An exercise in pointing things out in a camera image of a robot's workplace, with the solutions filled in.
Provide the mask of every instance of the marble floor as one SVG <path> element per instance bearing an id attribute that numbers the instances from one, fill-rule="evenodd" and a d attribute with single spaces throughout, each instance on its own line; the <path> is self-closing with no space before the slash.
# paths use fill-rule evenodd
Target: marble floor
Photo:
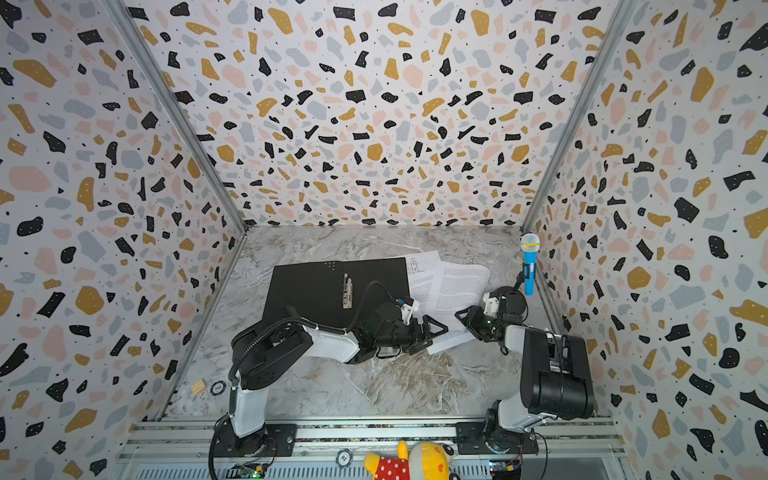
<path id="1" fill-rule="evenodd" d="M 323 260 L 365 260 L 437 250 L 444 261 L 478 263 L 491 271 L 489 289 L 514 284 L 520 270 L 515 227 L 257 227 L 243 252 L 185 377 L 166 410 L 167 418 L 219 417 L 228 390 L 230 342 L 262 315 L 272 268 Z M 528 298 L 528 325 L 548 327 L 538 293 Z M 503 356 L 495 343 L 476 340 L 429 355 L 346 365 L 302 358 L 270 387 L 267 418 L 278 415 L 483 415 L 496 399 L 518 391 L 520 358 Z M 198 380 L 207 386 L 191 390 Z"/>

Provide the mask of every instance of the black cable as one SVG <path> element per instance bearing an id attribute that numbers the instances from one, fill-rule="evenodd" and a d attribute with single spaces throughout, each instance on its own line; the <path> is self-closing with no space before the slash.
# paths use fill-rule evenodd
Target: black cable
<path id="1" fill-rule="evenodd" d="M 544 454 L 546 455 L 544 457 L 544 470 L 541 471 L 541 477 L 539 477 L 538 479 L 538 480 L 543 480 L 544 474 L 547 472 L 547 465 L 549 464 L 549 447 L 547 446 L 547 439 L 545 439 L 541 433 L 534 432 L 534 435 L 538 435 L 541 437 L 542 440 L 544 440 Z"/>
<path id="2" fill-rule="evenodd" d="M 221 427 L 224 425 L 224 422 L 228 418 L 230 418 L 229 414 L 225 413 L 214 424 L 214 436 L 213 438 L 211 438 L 210 447 L 208 448 L 208 475 L 210 475 L 211 480 L 219 480 L 219 478 L 216 476 L 216 470 L 214 469 L 214 447 L 219 441 L 219 434 L 221 432 Z"/>

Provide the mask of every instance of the terrazzo patterned wall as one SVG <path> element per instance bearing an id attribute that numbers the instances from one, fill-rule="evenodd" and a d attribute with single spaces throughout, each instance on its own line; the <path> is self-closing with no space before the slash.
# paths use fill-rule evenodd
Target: terrazzo patterned wall
<path id="1" fill-rule="evenodd" d="M 541 270 L 637 478 L 768 478 L 768 3 L 638 5 Z"/>
<path id="2" fill-rule="evenodd" d="M 100 3 L 0 15 L 0 477 L 106 478 L 236 234 Z"/>
<path id="3" fill-rule="evenodd" d="M 248 224 L 521 223 L 609 0 L 131 12 Z"/>

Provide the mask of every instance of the stuffed toy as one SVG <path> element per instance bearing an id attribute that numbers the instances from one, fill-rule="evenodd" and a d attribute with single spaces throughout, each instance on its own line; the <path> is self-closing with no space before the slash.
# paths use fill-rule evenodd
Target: stuffed toy
<path id="1" fill-rule="evenodd" d="M 431 442 L 417 443 L 409 455 L 406 443 L 400 442 L 398 458 L 369 453 L 363 464 L 373 480 L 461 480 L 448 470 L 455 455 L 450 445 Z"/>

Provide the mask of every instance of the black spot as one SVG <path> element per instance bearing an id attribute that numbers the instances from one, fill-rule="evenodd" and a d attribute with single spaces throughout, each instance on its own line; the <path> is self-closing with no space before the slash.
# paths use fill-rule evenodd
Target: black spot
<path id="1" fill-rule="evenodd" d="M 26 220 L 21 222 L 16 227 L 16 234 L 20 237 L 26 237 L 28 235 L 34 235 L 43 229 L 43 217 L 35 217 L 32 220 Z"/>
<path id="2" fill-rule="evenodd" d="M 346 18 L 347 20 L 355 20 L 355 9 L 344 7 L 333 7 L 333 14 L 336 18 Z"/>
<path id="3" fill-rule="evenodd" d="M 693 373 L 690 377 L 688 377 L 688 382 L 701 390 L 702 392 L 706 393 L 707 395 L 712 395 L 712 391 L 715 390 L 715 384 L 712 382 L 708 382 L 707 380 L 701 378 L 697 374 Z"/>
<path id="4" fill-rule="evenodd" d="M 677 217 L 687 220 L 688 223 L 693 222 L 699 214 L 699 209 L 682 197 L 675 201 L 674 207 L 677 209 Z"/>
<path id="5" fill-rule="evenodd" d="M 51 151 L 64 153 L 67 150 L 67 145 L 63 141 L 59 140 L 47 131 L 43 132 L 43 140 L 48 143 L 48 148 Z"/>
<path id="6" fill-rule="evenodd" d="M 717 258 L 728 258 L 728 252 L 725 250 L 725 242 L 717 235 L 710 235 L 710 253 Z"/>
<path id="7" fill-rule="evenodd" d="M 513 99 L 518 102 L 519 104 L 527 104 L 529 101 L 533 101 L 533 92 L 532 91 L 522 91 L 518 94 L 515 94 Z"/>
<path id="8" fill-rule="evenodd" d="M 731 175 L 730 177 L 725 177 L 723 179 L 725 186 L 728 187 L 728 190 L 731 191 L 736 190 L 741 185 L 741 182 L 745 180 L 755 180 L 755 176 L 751 170 L 741 172 L 740 174 Z"/>
<path id="9" fill-rule="evenodd" d="M 687 266 L 675 265 L 674 272 L 675 272 L 675 275 L 677 275 L 681 279 L 683 279 L 685 281 L 690 280 L 690 271 L 688 270 Z"/>
<path id="10" fill-rule="evenodd" d="M 578 14 L 579 20 L 595 20 L 598 17 L 598 13 L 600 12 L 600 7 L 590 8 L 589 10 L 585 10 L 582 13 Z"/>
<path id="11" fill-rule="evenodd" d="M 60 382 L 56 382 L 53 385 L 49 386 L 45 393 L 48 394 L 49 397 L 51 397 L 53 400 L 56 400 L 57 402 L 61 403 L 64 401 L 64 392 L 67 391 L 67 387 L 69 387 L 69 380 L 63 379 Z"/>
<path id="12" fill-rule="evenodd" d="M 554 22 L 554 12 L 552 12 L 550 10 L 536 10 L 536 13 L 534 14 L 534 19 L 537 22 L 553 23 Z"/>
<path id="13" fill-rule="evenodd" d="M 715 443 L 715 438 L 714 435 L 712 435 L 711 430 L 691 429 L 690 432 L 693 433 L 697 439 L 699 439 L 699 443 L 701 444 L 702 448 L 704 448 L 704 450 L 712 453 L 712 445 Z"/>
<path id="14" fill-rule="evenodd" d="M 687 323 L 681 323 L 679 325 L 675 325 L 670 329 L 670 332 L 664 336 L 665 339 L 667 339 L 668 342 L 673 342 L 674 340 L 683 339 L 687 336 L 690 336 L 690 330 L 688 329 Z"/>
<path id="15" fill-rule="evenodd" d="M 150 128 L 155 128 L 156 125 L 157 125 L 157 117 L 152 112 L 149 112 L 146 117 L 141 119 L 141 126 L 144 127 L 145 130 L 149 130 Z"/>
<path id="16" fill-rule="evenodd" d="M 366 93 L 363 90 L 348 91 L 346 92 L 345 96 L 347 100 L 351 100 L 356 104 L 366 99 Z"/>
<path id="17" fill-rule="evenodd" d="M 541 60 L 539 60 L 538 63 L 536 64 L 536 68 L 538 68 L 539 70 L 544 70 L 547 67 L 547 62 L 549 61 L 550 58 L 552 58 L 551 53 L 547 53 L 546 55 L 541 57 Z"/>
<path id="18" fill-rule="evenodd" d="M 269 77 L 272 74 L 272 68 L 267 64 L 264 57 L 259 58 L 259 71 Z"/>
<path id="19" fill-rule="evenodd" d="M 670 24 L 670 23 L 674 22 L 675 18 L 677 18 L 677 10 L 675 10 L 672 13 L 670 13 L 670 16 L 668 16 L 668 17 L 666 17 L 664 19 L 664 24 L 667 25 L 667 24 Z"/>
<path id="20" fill-rule="evenodd" d="M 442 61 L 442 67 L 438 70 L 443 76 L 447 77 L 451 73 L 451 62 L 447 58 Z"/>
<path id="21" fill-rule="evenodd" d="M 186 2 L 181 2 L 179 5 L 171 7 L 170 14 L 174 17 L 188 17 L 190 16 L 190 6 Z"/>
<path id="22" fill-rule="evenodd" d="M 194 101 L 194 98 L 192 98 L 192 95 L 190 92 L 184 90 L 184 91 L 175 91 L 174 95 L 176 96 L 176 100 L 183 103 L 183 104 L 189 104 L 190 102 Z"/>
<path id="23" fill-rule="evenodd" d="M 748 48 L 751 48 L 754 51 L 760 51 L 765 47 L 768 47 L 768 23 L 763 24 L 763 26 L 760 27 L 749 40 L 744 42 L 744 45 L 739 48 L 739 51 L 744 51 Z"/>
<path id="24" fill-rule="evenodd" d="M 642 40 L 644 36 L 645 36 L 644 31 L 633 31 L 630 34 L 627 34 L 627 40 L 637 45 L 638 43 L 640 43 L 640 40 Z"/>
<path id="25" fill-rule="evenodd" d="M 738 68 L 738 70 L 736 70 L 736 76 L 738 78 L 749 77 L 751 74 L 752 74 L 752 71 L 746 65 L 741 65 Z"/>
<path id="26" fill-rule="evenodd" d="M 694 71 L 694 67 L 696 67 L 696 62 L 691 60 L 688 62 L 688 65 L 684 66 L 682 70 L 680 70 L 680 75 L 688 75 L 692 71 Z"/>
<path id="27" fill-rule="evenodd" d="M 397 4 L 393 3 L 379 10 L 379 17 L 394 17 L 397 14 Z"/>

